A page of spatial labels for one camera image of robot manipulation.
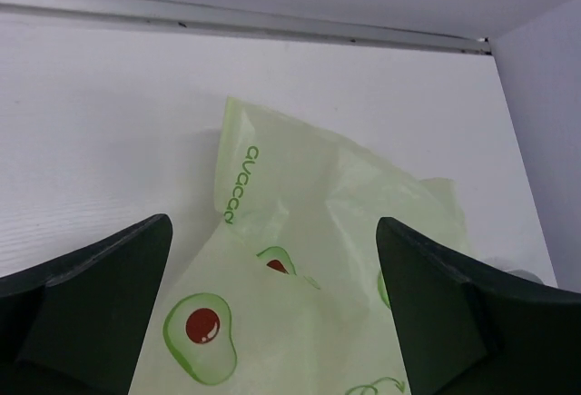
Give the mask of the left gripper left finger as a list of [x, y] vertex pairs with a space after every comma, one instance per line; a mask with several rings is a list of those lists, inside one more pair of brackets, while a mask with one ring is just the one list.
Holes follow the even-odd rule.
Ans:
[[171, 243], [155, 214], [2, 277], [2, 393], [128, 393]]

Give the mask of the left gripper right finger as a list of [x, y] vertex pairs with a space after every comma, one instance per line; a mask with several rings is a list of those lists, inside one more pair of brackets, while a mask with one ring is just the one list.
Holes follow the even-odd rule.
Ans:
[[580, 296], [451, 250], [394, 218], [376, 242], [414, 394], [577, 394]]

